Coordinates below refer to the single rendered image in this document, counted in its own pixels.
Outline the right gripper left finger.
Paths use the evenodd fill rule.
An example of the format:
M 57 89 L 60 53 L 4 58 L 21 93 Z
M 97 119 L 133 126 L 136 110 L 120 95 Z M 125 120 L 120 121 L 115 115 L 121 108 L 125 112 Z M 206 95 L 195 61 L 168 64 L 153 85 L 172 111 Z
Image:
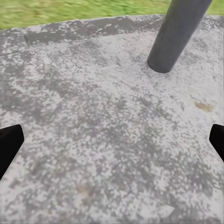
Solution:
M 24 142 L 20 124 L 0 129 L 0 180 Z

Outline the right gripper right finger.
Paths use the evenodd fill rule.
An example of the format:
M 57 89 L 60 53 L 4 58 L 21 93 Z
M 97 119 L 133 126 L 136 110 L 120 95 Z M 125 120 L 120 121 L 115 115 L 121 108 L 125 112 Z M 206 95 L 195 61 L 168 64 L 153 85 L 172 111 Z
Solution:
M 214 124 L 211 128 L 209 140 L 224 162 L 224 126 Z

